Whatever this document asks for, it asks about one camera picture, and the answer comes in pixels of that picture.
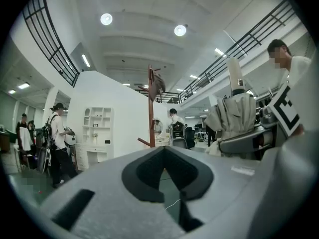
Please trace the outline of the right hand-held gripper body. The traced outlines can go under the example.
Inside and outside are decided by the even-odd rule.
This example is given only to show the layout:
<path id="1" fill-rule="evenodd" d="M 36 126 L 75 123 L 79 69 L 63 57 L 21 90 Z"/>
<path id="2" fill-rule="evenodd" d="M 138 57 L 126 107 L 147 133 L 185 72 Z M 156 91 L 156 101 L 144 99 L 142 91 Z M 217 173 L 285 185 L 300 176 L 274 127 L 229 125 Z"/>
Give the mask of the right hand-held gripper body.
<path id="1" fill-rule="evenodd" d="M 304 126 L 295 106 L 288 97 L 289 83 L 284 83 L 278 92 L 271 96 L 268 105 L 260 109 L 260 123 L 272 132 L 274 139 L 288 139 L 304 133 Z"/>

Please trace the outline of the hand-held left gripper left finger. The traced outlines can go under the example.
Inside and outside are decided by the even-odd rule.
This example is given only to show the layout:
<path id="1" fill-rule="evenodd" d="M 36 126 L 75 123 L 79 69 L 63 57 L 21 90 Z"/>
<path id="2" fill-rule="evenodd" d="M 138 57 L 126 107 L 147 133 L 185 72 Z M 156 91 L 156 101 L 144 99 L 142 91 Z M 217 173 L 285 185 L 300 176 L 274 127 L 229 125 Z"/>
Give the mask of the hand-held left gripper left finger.
<path id="1" fill-rule="evenodd" d="M 54 190 L 41 204 L 54 239 L 178 239 L 185 231 L 162 203 L 144 202 L 122 182 L 127 164 L 151 153 L 136 151 L 94 165 Z"/>

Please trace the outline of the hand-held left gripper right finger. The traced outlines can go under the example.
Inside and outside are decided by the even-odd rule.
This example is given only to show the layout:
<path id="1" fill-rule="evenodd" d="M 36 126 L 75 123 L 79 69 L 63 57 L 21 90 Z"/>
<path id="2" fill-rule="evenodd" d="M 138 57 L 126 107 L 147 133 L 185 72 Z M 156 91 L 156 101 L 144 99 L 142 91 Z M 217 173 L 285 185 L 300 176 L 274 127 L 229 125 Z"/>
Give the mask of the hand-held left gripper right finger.
<path id="1" fill-rule="evenodd" d="M 247 239 L 257 197 L 246 193 L 258 164 L 164 147 L 163 164 L 178 190 L 179 220 L 165 239 Z"/>

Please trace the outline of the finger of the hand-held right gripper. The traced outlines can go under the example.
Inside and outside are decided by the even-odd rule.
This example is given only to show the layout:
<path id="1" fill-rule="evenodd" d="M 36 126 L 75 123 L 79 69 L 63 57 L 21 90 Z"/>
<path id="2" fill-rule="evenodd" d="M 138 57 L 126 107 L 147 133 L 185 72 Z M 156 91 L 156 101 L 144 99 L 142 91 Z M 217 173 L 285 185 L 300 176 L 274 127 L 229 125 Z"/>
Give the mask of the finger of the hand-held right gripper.
<path id="1" fill-rule="evenodd" d="M 271 148 L 273 141 L 271 129 L 257 126 L 248 133 L 220 141 L 219 150 L 225 157 L 261 160 L 265 149 Z"/>

